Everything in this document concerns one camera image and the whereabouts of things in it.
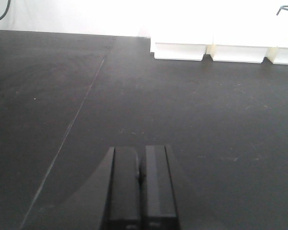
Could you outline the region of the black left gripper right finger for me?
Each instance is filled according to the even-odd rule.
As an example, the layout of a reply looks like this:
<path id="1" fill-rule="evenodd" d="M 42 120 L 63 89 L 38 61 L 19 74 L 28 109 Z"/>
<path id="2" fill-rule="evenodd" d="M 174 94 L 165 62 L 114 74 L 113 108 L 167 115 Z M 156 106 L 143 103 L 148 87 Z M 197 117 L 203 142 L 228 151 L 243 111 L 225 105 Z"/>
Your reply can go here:
<path id="1" fill-rule="evenodd" d="M 178 226 L 165 146 L 146 146 L 141 163 L 141 206 L 144 230 Z"/>

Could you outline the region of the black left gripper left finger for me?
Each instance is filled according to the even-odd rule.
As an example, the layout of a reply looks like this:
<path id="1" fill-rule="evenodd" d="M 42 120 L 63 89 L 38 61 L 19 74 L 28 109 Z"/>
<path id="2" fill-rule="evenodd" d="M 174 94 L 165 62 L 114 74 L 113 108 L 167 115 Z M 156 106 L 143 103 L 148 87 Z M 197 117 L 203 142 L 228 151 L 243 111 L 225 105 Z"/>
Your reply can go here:
<path id="1" fill-rule="evenodd" d="M 132 147 L 110 147 L 100 163 L 101 230 L 141 228 L 138 157 Z"/>

